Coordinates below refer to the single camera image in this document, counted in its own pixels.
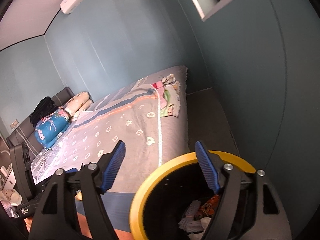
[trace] metal screw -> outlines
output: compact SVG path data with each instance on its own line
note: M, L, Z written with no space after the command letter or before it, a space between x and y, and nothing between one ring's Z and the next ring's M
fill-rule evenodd
M60 175L63 174L63 172L64 172L63 169L57 169L57 170L56 170L56 175L60 176Z
M98 165L96 163L90 163L88 165L88 169L92 170L92 171L95 170L97 167L98 167Z
M263 177L266 174L264 170L258 170L257 173L261 177Z
M230 163L226 163L225 165L223 165L223 167L228 171L231 171L233 169L233 165Z

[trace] orange wrapper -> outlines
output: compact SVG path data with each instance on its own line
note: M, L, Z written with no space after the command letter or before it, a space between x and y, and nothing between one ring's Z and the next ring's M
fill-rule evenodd
M204 205L202 205L195 215L195 220L200 220L204 217L212 218L219 204L219 195L214 195Z

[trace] blue pillow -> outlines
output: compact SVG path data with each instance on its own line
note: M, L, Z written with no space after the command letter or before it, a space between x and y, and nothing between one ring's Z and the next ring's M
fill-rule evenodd
M69 114L62 108L44 118L41 124L37 124L35 129L36 139L44 147L65 128L69 123Z
M70 126L70 123L67 123L65 128L63 128L62 131L60 133L58 133L58 135L55 138L53 138L51 142L49 142L48 144L44 145L44 148L45 149L51 148L56 143L56 141L58 141L58 139L61 137L61 135L68 129L69 126Z

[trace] beige pillow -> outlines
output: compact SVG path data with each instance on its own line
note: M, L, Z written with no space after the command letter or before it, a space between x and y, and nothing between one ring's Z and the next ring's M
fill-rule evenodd
M80 115L80 113L82 111L85 111L88 109L89 106L91 106L91 104L93 103L93 101L91 99L89 99L88 101L86 101L84 103L83 106L80 107L80 109L73 115L73 117L71 118L71 122L76 121Z
M88 92L82 92L71 98L65 105L64 110L70 114L70 117L73 117L73 115L80 109L81 106L84 105L86 101L89 100L89 93Z

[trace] gray floor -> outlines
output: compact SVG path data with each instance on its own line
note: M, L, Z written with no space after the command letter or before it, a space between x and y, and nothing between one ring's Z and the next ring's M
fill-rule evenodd
M197 140L208 150L239 156L227 118L214 90L207 89L187 95L189 148L195 150Z

